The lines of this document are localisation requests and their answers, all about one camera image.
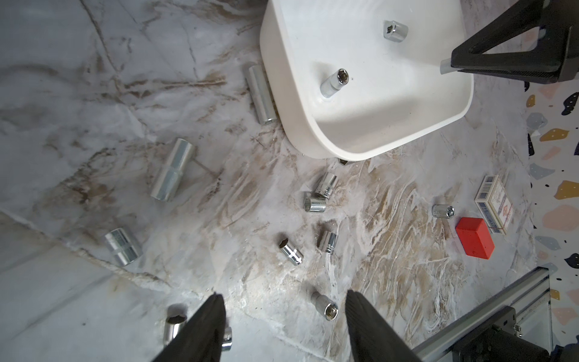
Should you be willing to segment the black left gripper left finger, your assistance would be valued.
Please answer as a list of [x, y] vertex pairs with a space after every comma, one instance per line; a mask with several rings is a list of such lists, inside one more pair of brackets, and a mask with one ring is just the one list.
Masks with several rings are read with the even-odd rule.
[[225, 329], [226, 307], [223, 296], [213, 294], [153, 361], [219, 362]]

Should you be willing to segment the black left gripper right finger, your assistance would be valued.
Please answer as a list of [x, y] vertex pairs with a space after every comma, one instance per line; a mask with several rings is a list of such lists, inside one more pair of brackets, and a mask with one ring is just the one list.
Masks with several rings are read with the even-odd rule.
[[347, 292], [345, 316], [354, 361], [420, 361], [363, 294]]

